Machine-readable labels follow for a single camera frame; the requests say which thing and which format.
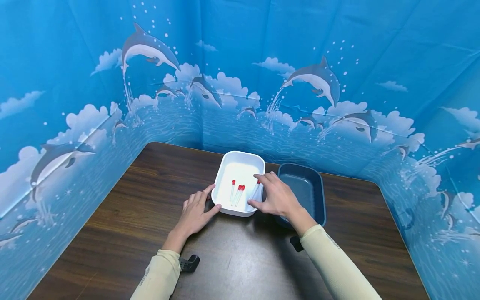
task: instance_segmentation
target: blue curtain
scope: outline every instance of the blue curtain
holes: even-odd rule
[[[477,299],[479,15],[466,0],[0,0],[0,298],[26,298],[159,141],[372,180],[430,297]]]

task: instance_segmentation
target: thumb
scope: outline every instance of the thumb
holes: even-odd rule
[[[222,208],[221,204],[215,205],[214,207],[212,207],[212,209],[210,209],[205,213],[206,217],[210,220],[213,216],[218,214],[218,212],[220,211],[220,208]]]
[[[249,205],[255,207],[256,209],[259,209],[261,212],[264,212],[265,203],[258,202],[258,201],[253,200],[253,199],[250,199],[249,201],[247,201],[247,203]]]

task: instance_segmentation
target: left hand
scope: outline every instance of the left hand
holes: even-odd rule
[[[183,210],[180,220],[174,228],[175,231],[188,237],[199,232],[220,211],[222,205],[217,204],[208,212],[204,212],[207,196],[214,187],[215,185],[211,184],[202,192],[191,194],[189,199],[183,202]]]

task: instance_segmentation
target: hand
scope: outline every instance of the hand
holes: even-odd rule
[[[302,209],[290,187],[280,180],[274,172],[264,175],[255,174],[254,177],[264,185],[267,199],[265,202],[249,200],[248,204],[263,213],[285,216],[287,219],[292,213]]]
[[[189,199],[183,202],[180,219],[168,234],[163,250],[172,250],[180,254],[188,237],[199,232],[220,211],[222,205],[217,204],[208,212],[204,212],[207,196],[214,187],[215,185],[211,184],[202,192],[191,194]]]

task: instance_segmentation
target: white plastic tray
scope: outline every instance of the white plastic tray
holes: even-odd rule
[[[262,200],[264,187],[262,184],[258,187],[255,196],[252,198],[257,179],[254,174],[265,173],[265,161],[258,155],[230,151],[223,156],[222,163],[218,169],[215,178],[215,188],[212,191],[212,201],[215,204],[221,204],[220,212],[234,216],[251,216],[257,210],[247,204],[249,199],[257,201]],[[232,189],[232,180],[235,180],[234,195],[237,192],[238,185],[244,185],[245,190],[241,194],[237,206],[230,202],[230,193]]]

